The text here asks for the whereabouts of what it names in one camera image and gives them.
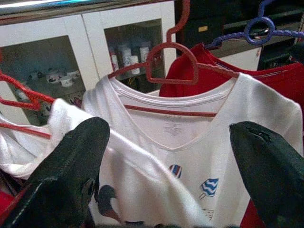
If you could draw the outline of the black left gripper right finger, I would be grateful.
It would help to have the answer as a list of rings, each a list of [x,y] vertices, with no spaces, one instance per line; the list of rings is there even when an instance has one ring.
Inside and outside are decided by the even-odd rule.
[[[257,123],[229,127],[237,166],[266,228],[304,228],[304,157]]]

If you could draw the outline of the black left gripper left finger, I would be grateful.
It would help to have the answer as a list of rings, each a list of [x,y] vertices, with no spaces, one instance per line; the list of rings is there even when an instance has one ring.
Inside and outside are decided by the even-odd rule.
[[[109,137],[100,117],[67,132],[0,216],[0,228],[80,228]]]

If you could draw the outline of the red plastic hanger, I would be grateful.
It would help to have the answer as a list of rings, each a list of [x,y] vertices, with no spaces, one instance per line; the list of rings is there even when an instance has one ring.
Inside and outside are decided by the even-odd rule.
[[[121,68],[117,71],[112,72],[108,75],[108,78],[111,79],[113,77],[116,77],[118,75],[121,75],[127,71],[130,71],[132,69],[136,68],[145,68],[147,80],[151,83],[158,83],[158,84],[180,84],[180,85],[194,85],[198,82],[199,79],[199,69],[208,69],[215,72],[222,73],[227,78],[238,78],[239,73],[222,68],[219,66],[213,66],[213,65],[206,65],[203,63],[199,63],[194,56],[194,54],[184,45],[173,42],[172,41],[172,35],[180,31],[185,24],[188,21],[190,14],[190,0],[182,0],[182,16],[180,18],[180,21],[172,28],[168,29],[166,32],[166,41],[156,45],[152,48],[152,50],[149,52],[147,56],[146,62],[136,63],[124,68]],[[154,55],[160,52],[161,50],[165,48],[175,48],[180,51],[182,51],[185,55],[187,55],[188,59],[191,61],[192,67],[193,67],[193,78],[191,80],[181,80],[181,79],[168,79],[168,78],[153,78],[151,73],[152,68],[152,62],[154,60]]]
[[[11,101],[11,100],[7,100],[7,99],[3,99],[0,96],[1,104],[13,106],[13,107],[19,107],[19,108],[28,109],[28,110],[39,111],[40,110],[40,101],[44,101],[44,102],[47,102],[50,104],[52,104],[55,101],[54,98],[52,98],[48,95],[44,95],[44,94],[41,94],[41,93],[38,93],[38,92],[35,92],[35,91],[32,91],[32,90],[26,88],[21,82],[2,73],[1,70],[0,70],[0,81],[5,81],[7,83],[13,84],[17,89],[22,91],[30,101],[29,103]],[[14,131],[20,131],[23,133],[35,135],[35,136],[46,138],[46,139],[51,138],[51,135],[48,133],[43,133],[40,131],[32,130],[27,127],[15,126],[15,125],[8,124],[8,123],[0,123],[0,127],[8,128],[8,129],[11,129]]]

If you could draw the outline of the blue plastic hanger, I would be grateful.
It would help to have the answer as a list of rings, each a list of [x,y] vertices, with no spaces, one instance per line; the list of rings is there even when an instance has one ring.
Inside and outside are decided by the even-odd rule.
[[[276,30],[275,24],[273,23],[273,21],[269,17],[264,16],[265,7],[274,1],[275,0],[263,0],[259,4],[257,17],[255,17],[254,19],[250,20],[247,23],[243,32],[231,33],[231,34],[217,37],[217,38],[213,39],[213,41],[210,44],[205,44],[204,48],[213,49],[215,47],[218,47],[223,41],[229,40],[229,39],[234,39],[234,38],[244,38],[247,41],[247,43],[254,45],[254,46],[260,46],[260,45],[267,43],[273,36],[304,38],[304,32],[290,31],[290,30]],[[252,27],[257,23],[263,23],[268,28],[266,37],[263,39],[259,39],[259,40],[251,38],[251,35],[250,35],[250,31],[251,31]]]

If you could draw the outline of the plain white t-shirt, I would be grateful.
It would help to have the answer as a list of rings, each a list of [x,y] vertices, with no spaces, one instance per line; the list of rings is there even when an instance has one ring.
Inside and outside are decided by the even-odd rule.
[[[27,180],[34,171],[45,169],[51,176],[68,165],[72,175],[80,172],[93,179],[98,176],[110,136],[107,121],[57,99],[47,126],[25,128],[48,133],[50,139],[0,128],[1,171]]]

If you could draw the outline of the white printed t-shirt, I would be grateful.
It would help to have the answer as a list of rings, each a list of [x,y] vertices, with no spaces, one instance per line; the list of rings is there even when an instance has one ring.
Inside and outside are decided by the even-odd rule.
[[[216,227],[239,225],[249,203],[231,149],[231,124],[258,123],[303,153],[300,105],[246,74],[175,98],[143,94],[104,77],[85,92],[82,107],[174,171]]]

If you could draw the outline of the red t-shirt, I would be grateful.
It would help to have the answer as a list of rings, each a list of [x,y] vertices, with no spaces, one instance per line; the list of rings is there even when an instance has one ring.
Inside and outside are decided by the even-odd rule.
[[[225,62],[227,57],[217,58],[209,50],[205,49],[202,44],[197,44],[190,49],[195,55],[197,61],[203,64],[221,65],[227,69],[236,72],[242,72],[253,76],[255,79],[263,82],[273,88],[280,94],[297,102],[303,111],[303,128],[304,128],[304,65],[295,62],[288,65],[278,66],[266,70],[251,71],[241,69],[236,64]],[[244,64],[249,58],[240,57],[239,54],[228,56],[232,61],[240,60]],[[193,78],[193,66],[189,58],[182,54],[171,65],[167,74],[169,79],[190,80]],[[195,85],[178,85],[163,84],[160,88],[159,96],[162,97],[184,97],[198,95],[214,89],[226,82],[228,78],[218,72],[207,69],[199,70],[199,80]],[[241,221],[240,228],[266,228],[262,219],[260,219],[255,205],[249,202],[247,210]]]

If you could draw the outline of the red and white bottle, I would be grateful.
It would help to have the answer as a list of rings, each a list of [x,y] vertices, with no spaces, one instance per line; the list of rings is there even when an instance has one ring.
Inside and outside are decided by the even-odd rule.
[[[118,64],[117,55],[115,54],[115,52],[111,51],[110,57],[111,57],[111,63],[112,63],[113,70],[114,71],[118,70],[119,64]]]

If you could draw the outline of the white glass-door cabinet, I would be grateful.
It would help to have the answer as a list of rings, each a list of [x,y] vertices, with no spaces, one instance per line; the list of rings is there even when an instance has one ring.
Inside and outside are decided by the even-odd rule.
[[[151,50],[164,42],[174,16],[174,1],[167,1],[48,19],[0,20],[0,70],[28,89],[81,106],[84,92],[114,71],[111,51],[119,69],[124,67],[119,45],[127,45],[141,62],[140,47]],[[46,80],[50,71],[61,79],[76,70],[80,77],[72,78],[71,87]],[[41,78],[31,80],[31,71],[40,71]]]

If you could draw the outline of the dark wooden cabinet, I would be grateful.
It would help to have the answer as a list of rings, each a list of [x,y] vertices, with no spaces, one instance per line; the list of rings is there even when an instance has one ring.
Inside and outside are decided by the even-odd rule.
[[[190,0],[190,15],[185,27],[177,34],[179,43],[191,48],[203,42],[244,31],[247,23],[258,16],[258,8],[263,0]],[[304,0],[274,0],[265,6],[264,15],[275,24],[276,29],[300,30],[304,15]],[[289,37],[272,37],[262,47],[248,44],[242,38],[230,39],[217,49],[211,50],[216,57],[238,65],[239,58],[246,51],[256,50],[258,60],[254,68],[270,69],[291,63],[288,49],[296,41]]]

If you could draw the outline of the silver clothes rail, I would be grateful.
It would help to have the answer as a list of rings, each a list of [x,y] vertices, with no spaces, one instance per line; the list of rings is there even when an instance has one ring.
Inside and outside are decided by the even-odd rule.
[[[0,0],[0,20],[48,19],[175,0]]]

